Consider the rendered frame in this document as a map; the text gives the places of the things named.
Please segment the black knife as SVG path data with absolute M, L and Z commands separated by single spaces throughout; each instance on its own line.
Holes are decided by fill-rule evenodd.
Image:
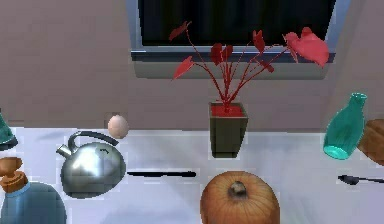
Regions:
M 167 172 L 156 172 L 156 171 L 129 171 L 127 172 L 127 175 L 131 176 L 143 176 L 143 177 L 162 177 L 162 176 L 180 176 L 180 177 L 196 177 L 196 172 L 193 171 L 183 171 L 183 172 L 173 172 L 173 171 L 167 171 Z

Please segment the brown bread loaf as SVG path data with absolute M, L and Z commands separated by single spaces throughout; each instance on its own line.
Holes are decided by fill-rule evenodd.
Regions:
M 384 119 L 369 120 L 358 149 L 375 163 L 384 166 Z

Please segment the orange pumpkin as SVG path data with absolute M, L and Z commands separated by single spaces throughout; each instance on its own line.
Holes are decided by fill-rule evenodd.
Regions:
M 200 199 L 203 224 L 280 224 L 280 206 L 272 188 L 245 171 L 215 176 Z

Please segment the teal glass vase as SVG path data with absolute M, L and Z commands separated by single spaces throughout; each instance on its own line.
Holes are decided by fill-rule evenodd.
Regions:
M 16 136 L 0 113 L 0 151 L 9 150 L 18 144 Z

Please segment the dark window with grey frame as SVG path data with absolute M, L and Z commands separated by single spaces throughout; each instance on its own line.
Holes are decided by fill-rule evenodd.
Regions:
M 131 58 L 136 76 L 170 79 L 188 56 L 208 61 L 211 46 L 232 44 L 229 57 L 243 71 L 257 53 L 250 42 L 261 30 L 275 67 L 261 79 L 321 80 L 328 68 L 283 51 L 283 36 L 309 27 L 329 47 L 332 63 L 351 0 L 126 0 Z

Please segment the black spoon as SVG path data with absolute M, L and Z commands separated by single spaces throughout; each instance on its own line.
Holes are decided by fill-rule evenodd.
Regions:
M 357 185 L 360 181 L 384 183 L 384 179 L 362 178 L 362 177 L 355 177 L 355 176 L 349 176 L 349 175 L 340 175 L 338 179 L 349 185 Z

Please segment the red house plant in pot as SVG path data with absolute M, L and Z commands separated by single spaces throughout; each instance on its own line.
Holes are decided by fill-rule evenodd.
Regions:
M 295 62 L 304 58 L 319 67 L 324 67 L 329 60 L 330 52 L 327 43 L 309 27 L 303 28 L 299 34 L 289 32 L 283 36 L 283 39 L 285 45 L 282 53 L 290 54 Z M 249 44 L 254 46 L 257 52 L 247 60 L 236 88 L 232 88 L 231 83 L 239 64 L 229 60 L 234 47 L 215 43 L 210 48 L 209 58 L 219 68 L 223 79 L 222 84 L 219 84 L 216 79 L 212 80 L 219 99 L 209 104 L 210 148 L 215 158 L 235 158 L 238 155 L 247 130 L 248 115 L 243 104 L 238 102 L 236 97 L 250 80 L 265 71 L 272 73 L 274 71 L 272 63 L 282 55 L 278 53 L 268 60 L 262 58 L 269 47 L 266 46 L 263 32 L 260 30 L 252 32 L 252 40 Z

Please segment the teal glass bottle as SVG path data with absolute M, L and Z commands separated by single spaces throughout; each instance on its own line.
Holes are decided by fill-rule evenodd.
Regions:
M 354 152 L 364 132 L 366 100 L 366 94 L 354 92 L 346 106 L 333 116 L 324 137 L 323 151 L 326 155 L 346 160 Z

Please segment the blue bottle with brown stopper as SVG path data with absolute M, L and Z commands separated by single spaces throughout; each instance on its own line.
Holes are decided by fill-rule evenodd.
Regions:
M 31 182 L 18 157 L 0 159 L 0 187 L 5 192 L 0 224 L 67 224 L 65 205 L 49 184 Z

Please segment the pale pink egg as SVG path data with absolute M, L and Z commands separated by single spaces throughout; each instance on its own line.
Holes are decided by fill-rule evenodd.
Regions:
M 126 119 L 120 115 L 114 115 L 108 122 L 109 134 L 117 139 L 123 139 L 127 136 L 129 126 Z

